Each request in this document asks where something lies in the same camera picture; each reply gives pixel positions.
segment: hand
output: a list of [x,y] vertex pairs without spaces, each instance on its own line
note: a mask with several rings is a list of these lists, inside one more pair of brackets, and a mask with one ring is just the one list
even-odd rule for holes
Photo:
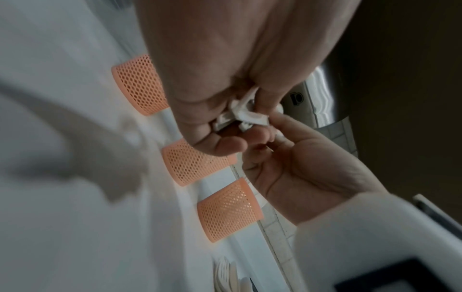
[[270,129],[213,133],[232,98],[254,84],[269,114],[340,38],[360,0],[139,0],[137,14],[168,103],[185,139],[228,155],[271,140]]
[[359,159],[322,134],[280,113],[273,113],[270,122],[284,137],[250,147],[243,154],[243,170],[292,223],[310,220],[360,192],[387,193]]

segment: perforated plastic basket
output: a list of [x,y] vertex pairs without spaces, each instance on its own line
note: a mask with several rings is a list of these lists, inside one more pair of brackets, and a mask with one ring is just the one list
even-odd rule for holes
[[263,219],[258,201],[244,178],[200,201],[197,213],[211,242],[217,242]]
[[184,139],[164,147],[162,157],[170,175],[182,187],[237,162],[235,154],[225,157],[207,155]]
[[122,93],[141,114],[155,114],[169,107],[149,55],[114,66],[111,71]]

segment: dark wall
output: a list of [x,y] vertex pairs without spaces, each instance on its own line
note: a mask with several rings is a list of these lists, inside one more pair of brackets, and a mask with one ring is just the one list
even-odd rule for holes
[[360,159],[462,222],[462,1],[364,0],[340,45]]

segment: orange mesh container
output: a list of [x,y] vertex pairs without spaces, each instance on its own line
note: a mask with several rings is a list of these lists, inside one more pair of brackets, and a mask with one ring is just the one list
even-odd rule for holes
[[111,71],[122,93],[141,114],[155,114],[168,108],[162,83],[149,55],[114,66]]
[[162,157],[173,180],[182,187],[237,162],[235,154],[225,157],[207,155],[194,149],[185,139],[164,147]]
[[197,213],[211,242],[217,242],[263,219],[257,199],[244,178],[200,201]]

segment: shiny metal surface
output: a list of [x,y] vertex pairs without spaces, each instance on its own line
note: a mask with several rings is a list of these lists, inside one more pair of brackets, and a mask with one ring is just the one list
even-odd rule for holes
[[335,52],[282,100],[284,112],[312,127],[325,127],[348,115],[343,68]]

